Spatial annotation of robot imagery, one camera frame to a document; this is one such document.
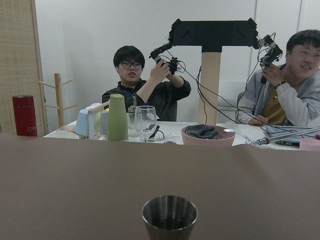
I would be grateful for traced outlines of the steel double jigger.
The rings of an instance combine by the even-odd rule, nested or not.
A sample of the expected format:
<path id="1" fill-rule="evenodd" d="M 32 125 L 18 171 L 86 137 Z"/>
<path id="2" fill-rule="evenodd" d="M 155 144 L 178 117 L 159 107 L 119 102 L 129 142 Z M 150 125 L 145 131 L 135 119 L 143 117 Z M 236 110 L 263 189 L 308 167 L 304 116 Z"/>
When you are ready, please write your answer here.
<path id="1" fill-rule="evenodd" d="M 141 213 L 150 240 L 188 240 L 198 219 L 197 207 L 174 195 L 147 201 Z"/>

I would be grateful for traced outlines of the green tall cup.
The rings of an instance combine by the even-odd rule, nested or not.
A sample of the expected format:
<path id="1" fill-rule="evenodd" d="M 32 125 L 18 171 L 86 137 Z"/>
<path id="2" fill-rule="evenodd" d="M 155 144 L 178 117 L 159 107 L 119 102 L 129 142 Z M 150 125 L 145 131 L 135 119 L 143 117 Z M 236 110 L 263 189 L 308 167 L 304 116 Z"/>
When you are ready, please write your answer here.
<path id="1" fill-rule="evenodd" d="M 122 94 L 113 93 L 109 99 L 108 141 L 126 141 L 128 139 L 128 120 L 125 98 Z"/>

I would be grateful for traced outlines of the light blue cup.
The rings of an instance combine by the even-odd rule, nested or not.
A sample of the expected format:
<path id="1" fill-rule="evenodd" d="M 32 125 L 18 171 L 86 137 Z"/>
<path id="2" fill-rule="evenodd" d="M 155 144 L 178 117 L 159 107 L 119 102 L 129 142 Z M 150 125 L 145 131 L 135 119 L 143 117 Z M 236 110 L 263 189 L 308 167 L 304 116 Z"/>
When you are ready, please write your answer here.
<path id="1" fill-rule="evenodd" d="M 81 109 L 78 112 L 76 125 L 75 125 L 75 133 L 89 138 L 90 131 L 89 131 L 89 109 Z"/>

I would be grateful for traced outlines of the pink cup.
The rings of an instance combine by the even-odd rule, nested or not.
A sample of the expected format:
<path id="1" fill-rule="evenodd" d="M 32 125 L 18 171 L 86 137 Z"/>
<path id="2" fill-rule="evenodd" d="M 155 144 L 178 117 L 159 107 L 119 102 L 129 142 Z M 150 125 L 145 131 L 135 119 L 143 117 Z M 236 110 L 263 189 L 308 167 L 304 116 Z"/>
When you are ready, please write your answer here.
<path id="1" fill-rule="evenodd" d="M 303 138 L 300 140 L 299 149 L 301 151 L 320 151 L 320 140 L 315 138 Z"/>

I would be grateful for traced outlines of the clear wine glass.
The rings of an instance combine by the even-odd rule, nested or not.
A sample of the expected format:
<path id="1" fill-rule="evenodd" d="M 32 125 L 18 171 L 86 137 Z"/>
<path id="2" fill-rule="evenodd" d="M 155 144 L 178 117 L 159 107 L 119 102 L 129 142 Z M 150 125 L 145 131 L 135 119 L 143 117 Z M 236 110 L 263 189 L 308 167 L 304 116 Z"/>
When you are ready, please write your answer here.
<path id="1" fill-rule="evenodd" d="M 142 142 L 146 143 L 157 126 L 157 114 L 154 106 L 141 105 L 136 108 L 134 124 Z"/>

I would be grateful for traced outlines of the seated person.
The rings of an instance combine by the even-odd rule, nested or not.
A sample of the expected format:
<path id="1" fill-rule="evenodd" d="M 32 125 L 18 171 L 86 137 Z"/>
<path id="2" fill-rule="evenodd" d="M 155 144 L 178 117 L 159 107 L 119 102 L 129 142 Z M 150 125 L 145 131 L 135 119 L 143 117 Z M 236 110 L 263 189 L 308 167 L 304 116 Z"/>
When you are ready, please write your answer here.
<path id="1" fill-rule="evenodd" d="M 110 100 L 111 94 L 121 94 L 124 96 L 126 108 L 132 106 L 136 100 L 137 106 L 155 107 L 159 121 L 177 120 L 178 101 L 191 93 L 191 85 L 187 80 L 171 74 L 169 65 L 163 60 L 151 69 L 148 80 L 141 79 L 145 58 L 141 51 L 132 45 L 125 45 L 115 52 L 113 65 L 120 81 L 116 88 L 102 95 L 103 103 Z"/>
<path id="2" fill-rule="evenodd" d="M 315 127 L 320 123 L 320 32 L 301 30 L 286 44 L 286 62 L 256 71 L 238 101 L 240 124 Z"/>

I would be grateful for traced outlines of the pink bowl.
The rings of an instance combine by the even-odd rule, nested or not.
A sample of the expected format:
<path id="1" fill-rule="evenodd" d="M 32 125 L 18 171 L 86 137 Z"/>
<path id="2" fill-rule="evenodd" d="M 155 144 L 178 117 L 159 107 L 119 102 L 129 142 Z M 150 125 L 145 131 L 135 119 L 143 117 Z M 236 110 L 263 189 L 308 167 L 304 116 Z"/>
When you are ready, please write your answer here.
<path id="1" fill-rule="evenodd" d="M 188 125 L 181 130 L 182 142 L 192 146 L 231 147 L 236 134 L 225 130 L 225 127 L 216 125 Z"/>

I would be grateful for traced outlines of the black T-shaped stand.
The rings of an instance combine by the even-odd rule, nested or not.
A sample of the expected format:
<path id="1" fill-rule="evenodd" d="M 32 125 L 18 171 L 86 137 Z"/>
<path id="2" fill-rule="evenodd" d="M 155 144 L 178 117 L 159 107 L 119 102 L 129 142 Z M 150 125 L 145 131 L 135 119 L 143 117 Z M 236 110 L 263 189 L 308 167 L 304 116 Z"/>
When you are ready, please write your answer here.
<path id="1" fill-rule="evenodd" d="M 199 123 L 215 125 L 223 47 L 258 48 L 257 24 L 248 20 L 177 19 L 171 26 L 169 42 L 174 46 L 200 46 Z"/>

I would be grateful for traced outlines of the wooden mug tree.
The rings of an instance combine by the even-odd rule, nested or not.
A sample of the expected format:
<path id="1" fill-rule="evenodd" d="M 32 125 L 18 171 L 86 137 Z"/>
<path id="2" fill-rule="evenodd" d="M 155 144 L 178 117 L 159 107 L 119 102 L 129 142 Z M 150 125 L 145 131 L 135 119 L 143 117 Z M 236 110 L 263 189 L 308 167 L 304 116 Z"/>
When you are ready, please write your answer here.
<path id="1" fill-rule="evenodd" d="M 64 85 L 74 81 L 75 79 L 76 79 L 75 77 L 72 77 L 71 79 L 69 79 L 65 82 L 61 82 L 61 74 L 55 73 L 54 74 L 54 85 L 43 82 L 43 81 L 38 81 L 40 85 L 55 89 L 56 105 L 45 103 L 44 106 L 49 107 L 49 108 L 54 108 L 57 110 L 59 127 L 62 127 L 65 125 L 64 111 L 78 106 L 78 104 L 73 104 L 73 105 L 70 105 L 67 107 L 64 107 L 64 105 L 63 105 L 62 87 Z"/>

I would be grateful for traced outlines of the red thermos bottle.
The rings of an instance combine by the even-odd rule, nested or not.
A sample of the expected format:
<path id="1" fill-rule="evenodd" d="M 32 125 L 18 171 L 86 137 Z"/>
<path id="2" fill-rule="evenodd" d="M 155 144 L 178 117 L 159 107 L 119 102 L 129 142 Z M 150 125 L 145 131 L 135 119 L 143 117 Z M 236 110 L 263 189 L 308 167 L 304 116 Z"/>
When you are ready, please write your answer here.
<path id="1" fill-rule="evenodd" d="M 12 97 L 16 134 L 18 136 L 37 137 L 37 123 L 32 95 Z"/>

